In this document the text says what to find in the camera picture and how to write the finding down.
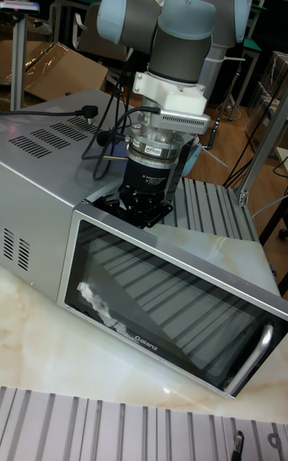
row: marble countertop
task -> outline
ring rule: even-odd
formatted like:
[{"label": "marble countertop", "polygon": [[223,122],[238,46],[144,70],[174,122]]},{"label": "marble countertop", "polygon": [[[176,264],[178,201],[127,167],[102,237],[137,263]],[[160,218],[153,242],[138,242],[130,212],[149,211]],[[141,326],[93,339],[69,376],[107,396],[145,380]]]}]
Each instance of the marble countertop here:
[{"label": "marble countertop", "polygon": [[288,335],[238,397],[226,399],[0,267],[0,385],[288,423]]}]

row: silver microwave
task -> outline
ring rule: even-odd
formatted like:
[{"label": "silver microwave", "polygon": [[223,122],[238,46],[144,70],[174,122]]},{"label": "silver microwave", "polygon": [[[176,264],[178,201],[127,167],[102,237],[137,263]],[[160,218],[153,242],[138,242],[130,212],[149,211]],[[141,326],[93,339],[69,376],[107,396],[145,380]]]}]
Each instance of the silver microwave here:
[{"label": "silver microwave", "polygon": [[[101,110],[107,97],[91,90],[37,109],[92,100]],[[288,302],[99,210],[95,201],[117,187],[124,162],[92,181],[80,155],[93,126],[81,118],[7,115],[0,129],[0,263],[68,312],[235,397],[287,333]],[[185,189],[167,221],[193,229]]]}]

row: wooden floor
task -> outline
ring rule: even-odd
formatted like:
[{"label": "wooden floor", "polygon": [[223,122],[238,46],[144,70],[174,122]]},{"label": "wooden floor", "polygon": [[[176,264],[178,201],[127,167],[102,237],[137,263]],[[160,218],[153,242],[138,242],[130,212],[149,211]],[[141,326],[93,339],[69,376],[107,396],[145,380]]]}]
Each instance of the wooden floor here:
[{"label": "wooden floor", "polygon": [[[139,97],[137,95],[133,95],[130,103],[133,106],[140,105]],[[206,113],[209,114],[212,119],[217,117],[215,109],[209,109]],[[215,185],[222,185],[225,182],[247,142],[245,126],[249,121],[249,116],[246,113],[246,110],[242,107],[239,109],[239,113],[241,113],[241,117],[234,122],[229,122],[226,119],[221,121],[214,140],[213,148],[210,150],[210,153],[220,158],[227,164],[228,167],[224,167],[222,164],[216,162],[212,157],[210,157],[209,154],[202,151],[196,164],[194,165],[194,168],[189,174],[189,178],[202,180],[203,182],[210,182]],[[203,145],[208,143],[213,124],[214,122],[212,121],[211,127],[201,138],[201,143]],[[253,155],[254,152],[252,148],[248,146],[240,166],[250,160]],[[271,203],[283,196],[288,185],[288,178],[281,178],[273,173],[272,170],[275,166],[277,166],[277,164],[278,161],[273,158],[268,158],[262,167],[259,176],[256,178],[251,189],[248,202],[248,208],[251,215],[268,203]],[[264,226],[268,223],[277,206],[278,204],[265,209],[254,218],[254,225],[258,235],[261,234]],[[288,271],[288,239],[282,241],[278,238],[278,231],[284,227],[285,224],[281,221],[264,246],[266,257],[277,272],[277,283],[281,281]]]}]

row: microwave window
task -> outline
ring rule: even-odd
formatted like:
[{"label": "microwave window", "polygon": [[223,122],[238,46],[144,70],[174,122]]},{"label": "microwave window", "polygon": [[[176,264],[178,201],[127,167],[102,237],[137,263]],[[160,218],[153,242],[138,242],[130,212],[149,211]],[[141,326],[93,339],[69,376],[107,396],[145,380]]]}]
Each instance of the microwave window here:
[{"label": "microwave window", "polygon": [[270,320],[261,308],[84,221],[66,303],[218,386]]}]

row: microwave door handle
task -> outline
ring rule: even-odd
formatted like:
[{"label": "microwave door handle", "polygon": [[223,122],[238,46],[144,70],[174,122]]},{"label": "microwave door handle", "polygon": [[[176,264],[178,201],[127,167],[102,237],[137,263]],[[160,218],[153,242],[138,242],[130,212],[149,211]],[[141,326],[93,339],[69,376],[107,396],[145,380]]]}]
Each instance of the microwave door handle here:
[{"label": "microwave door handle", "polygon": [[266,324],[263,328],[263,332],[257,346],[250,354],[249,358],[247,358],[247,360],[243,363],[232,381],[230,381],[230,383],[224,388],[225,393],[233,395],[242,385],[249,373],[254,369],[269,348],[273,338],[273,333],[274,327],[271,324]]}]

